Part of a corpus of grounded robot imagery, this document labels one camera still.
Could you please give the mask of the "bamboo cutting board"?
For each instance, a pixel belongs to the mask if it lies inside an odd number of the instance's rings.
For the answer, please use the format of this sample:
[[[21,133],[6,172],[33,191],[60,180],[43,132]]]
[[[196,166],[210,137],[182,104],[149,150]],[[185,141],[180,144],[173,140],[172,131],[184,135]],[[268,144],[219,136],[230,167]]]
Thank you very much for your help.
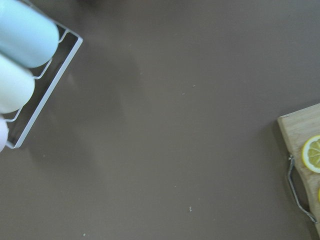
[[[313,136],[320,134],[320,105],[315,104],[304,109],[282,115],[277,118],[282,137],[288,150],[295,159],[297,170],[306,192],[308,207],[318,221],[320,229],[320,174],[309,170],[302,161],[304,143]]]

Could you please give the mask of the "pale green cup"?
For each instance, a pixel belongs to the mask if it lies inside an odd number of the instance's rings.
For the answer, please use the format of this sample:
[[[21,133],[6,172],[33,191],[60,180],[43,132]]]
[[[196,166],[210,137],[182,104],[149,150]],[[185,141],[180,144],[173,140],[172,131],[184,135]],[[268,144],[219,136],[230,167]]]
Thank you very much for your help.
[[[32,97],[35,79],[32,72],[5,55],[0,55],[0,113],[22,108]]]

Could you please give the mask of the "lemon slice near knife tip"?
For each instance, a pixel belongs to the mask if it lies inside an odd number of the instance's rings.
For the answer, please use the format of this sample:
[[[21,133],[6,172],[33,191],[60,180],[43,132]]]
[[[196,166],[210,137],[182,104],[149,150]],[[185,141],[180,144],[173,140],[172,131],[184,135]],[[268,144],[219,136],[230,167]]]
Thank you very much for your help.
[[[302,147],[302,162],[310,171],[320,173],[320,136],[309,138]]]

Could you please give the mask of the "pale pink cup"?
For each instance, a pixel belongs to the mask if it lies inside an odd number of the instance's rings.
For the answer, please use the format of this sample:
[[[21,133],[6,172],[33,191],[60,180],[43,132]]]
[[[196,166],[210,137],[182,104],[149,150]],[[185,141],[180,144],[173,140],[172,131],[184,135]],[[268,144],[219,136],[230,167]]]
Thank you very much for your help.
[[[9,128],[7,125],[7,121],[1,114],[0,115],[0,152],[3,151],[3,149],[7,144],[8,135],[9,135]]]

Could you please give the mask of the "light blue cup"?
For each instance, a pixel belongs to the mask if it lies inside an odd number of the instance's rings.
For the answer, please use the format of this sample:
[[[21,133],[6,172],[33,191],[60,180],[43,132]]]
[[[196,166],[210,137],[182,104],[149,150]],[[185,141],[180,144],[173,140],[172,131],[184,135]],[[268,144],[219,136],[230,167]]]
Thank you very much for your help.
[[[0,2],[0,51],[26,68],[37,68],[55,54],[57,25],[18,0]]]

